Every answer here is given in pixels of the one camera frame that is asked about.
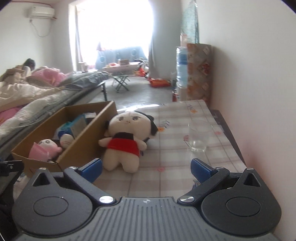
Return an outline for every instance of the wall-mounted air conditioner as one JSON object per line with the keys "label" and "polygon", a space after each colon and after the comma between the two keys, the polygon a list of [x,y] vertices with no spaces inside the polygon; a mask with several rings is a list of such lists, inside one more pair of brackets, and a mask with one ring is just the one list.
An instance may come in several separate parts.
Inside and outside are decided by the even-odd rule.
{"label": "wall-mounted air conditioner", "polygon": [[33,6],[29,18],[53,18],[54,8]]}

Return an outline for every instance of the gray comforter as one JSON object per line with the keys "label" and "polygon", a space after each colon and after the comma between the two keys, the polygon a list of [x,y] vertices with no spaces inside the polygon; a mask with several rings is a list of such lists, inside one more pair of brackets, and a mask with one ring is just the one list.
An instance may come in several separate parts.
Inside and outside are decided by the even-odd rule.
{"label": "gray comforter", "polygon": [[109,77],[109,73],[104,71],[73,74],[62,81],[59,87],[64,86],[66,89],[75,90],[94,88],[102,81],[109,79]]}

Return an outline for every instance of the glass cup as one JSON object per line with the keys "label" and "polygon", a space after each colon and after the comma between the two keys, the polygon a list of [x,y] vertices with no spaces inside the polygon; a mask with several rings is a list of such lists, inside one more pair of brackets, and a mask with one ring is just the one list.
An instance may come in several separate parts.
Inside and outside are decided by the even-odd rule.
{"label": "glass cup", "polygon": [[189,147],[192,151],[205,151],[209,143],[213,127],[203,120],[193,120],[189,126]]}

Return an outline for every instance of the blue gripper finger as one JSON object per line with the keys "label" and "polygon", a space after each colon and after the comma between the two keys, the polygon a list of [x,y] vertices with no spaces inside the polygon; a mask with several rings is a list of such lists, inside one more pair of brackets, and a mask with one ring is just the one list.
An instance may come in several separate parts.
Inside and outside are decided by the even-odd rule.
{"label": "blue gripper finger", "polygon": [[89,182],[93,183],[103,171],[103,163],[100,158],[93,159],[78,169],[78,173]]}
{"label": "blue gripper finger", "polygon": [[191,160],[190,169],[192,175],[194,175],[200,183],[208,180],[217,172],[216,169],[212,168],[198,158],[194,158]]}

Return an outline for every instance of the plush doll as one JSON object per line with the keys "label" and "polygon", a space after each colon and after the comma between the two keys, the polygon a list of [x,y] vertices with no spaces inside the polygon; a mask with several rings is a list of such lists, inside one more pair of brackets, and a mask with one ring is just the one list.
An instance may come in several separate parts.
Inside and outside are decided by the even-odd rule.
{"label": "plush doll", "polygon": [[157,133],[153,120],[152,116],[136,111],[114,116],[107,123],[105,136],[109,137],[99,140],[99,145],[107,148],[103,167],[112,171],[121,164],[126,172],[136,172],[140,151],[146,150],[145,142]]}
{"label": "plush doll", "polygon": [[28,157],[40,161],[49,161],[57,157],[62,150],[54,141],[44,139],[38,144],[34,142]]}

